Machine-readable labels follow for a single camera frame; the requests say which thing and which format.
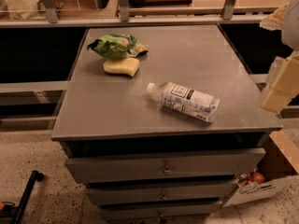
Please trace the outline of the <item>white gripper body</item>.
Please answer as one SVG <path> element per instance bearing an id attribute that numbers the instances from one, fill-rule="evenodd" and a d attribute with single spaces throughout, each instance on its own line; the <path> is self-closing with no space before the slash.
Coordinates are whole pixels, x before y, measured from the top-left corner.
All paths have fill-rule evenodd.
<path id="1" fill-rule="evenodd" d="M 283 44 L 299 50 L 299 0 L 291 0 L 286 8 L 281 39 Z"/>

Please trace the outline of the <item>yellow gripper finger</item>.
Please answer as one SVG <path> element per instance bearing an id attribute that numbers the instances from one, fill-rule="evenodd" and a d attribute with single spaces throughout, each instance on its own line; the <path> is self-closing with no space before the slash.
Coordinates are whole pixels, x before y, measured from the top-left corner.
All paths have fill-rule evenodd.
<path id="1" fill-rule="evenodd" d="M 299 56 L 276 57 L 261 93 L 261 108 L 279 113 L 299 94 Z"/>
<path id="2" fill-rule="evenodd" d="M 268 31 L 282 30 L 287 8 L 288 4 L 277 8 L 273 13 L 267 15 L 260 22 L 260 27 Z"/>

